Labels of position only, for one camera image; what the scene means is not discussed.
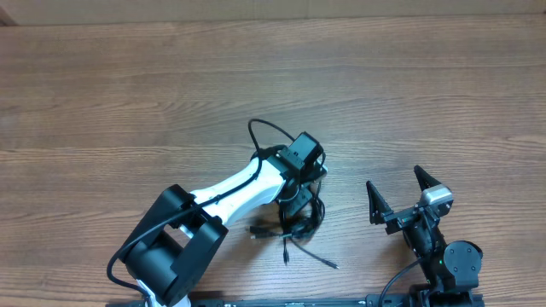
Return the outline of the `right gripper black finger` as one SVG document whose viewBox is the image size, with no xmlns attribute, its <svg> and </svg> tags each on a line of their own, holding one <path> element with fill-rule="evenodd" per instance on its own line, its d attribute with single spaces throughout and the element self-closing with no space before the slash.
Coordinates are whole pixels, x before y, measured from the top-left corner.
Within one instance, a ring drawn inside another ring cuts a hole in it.
<svg viewBox="0 0 546 307">
<path fill-rule="evenodd" d="M 372 224 L 385 223 L 385 216 L 392 214 L 391 207 L 371 181 L 366 182 L 366 189 L 369 197 L 369 221 Z"/>
<path fill-rule="evenodd" d="M 428 188 L 432 188 L 438 185 L 441 185 L 441 182 L 428 174 L 421 166 L 414 166 L 414 173 L 421 191 L 424 191 Z"/>
</svg>

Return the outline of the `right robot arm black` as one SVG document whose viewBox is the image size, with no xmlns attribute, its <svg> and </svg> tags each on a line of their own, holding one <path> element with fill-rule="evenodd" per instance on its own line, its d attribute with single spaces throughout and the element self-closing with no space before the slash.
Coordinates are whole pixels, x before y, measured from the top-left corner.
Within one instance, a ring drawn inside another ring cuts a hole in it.
<svg viewBox="0 0 546 307">
<path fill-rule="evenodd" d="M 482 250 L 473 242 L 457 240 L 447 243 L 439 229 L 440 219 L 453 205 L 451 190 L 420 166 L 414 173 L 421 189 L 420 199 L 410 208 L 394 211 L 375 185 L 368 181 L 369 221 L 384 224 L 392 235 L 402 232 L 416 256 L 427 282 L 415 290 L 435 293 L 469 293 L 479 286 Z"/>
</svg>

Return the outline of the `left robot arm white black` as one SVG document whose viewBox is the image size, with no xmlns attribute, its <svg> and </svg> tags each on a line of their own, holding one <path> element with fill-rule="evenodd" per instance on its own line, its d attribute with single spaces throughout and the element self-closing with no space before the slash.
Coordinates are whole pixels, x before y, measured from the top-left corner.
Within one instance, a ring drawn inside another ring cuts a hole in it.
<svg viewBox="0 0 546 307">
<path fill-rule="evenodd" d="M 261 148 L 248 166 L 209 188 L 165 189 L 114 255 L 135 279 L 142 306 L 187 306 L 228 227 L 276 202 L 287 214 L 311 201 L 310 185 L 327 174 L 320 143 L 306 132 L 289 146 Z"/>
</svg>

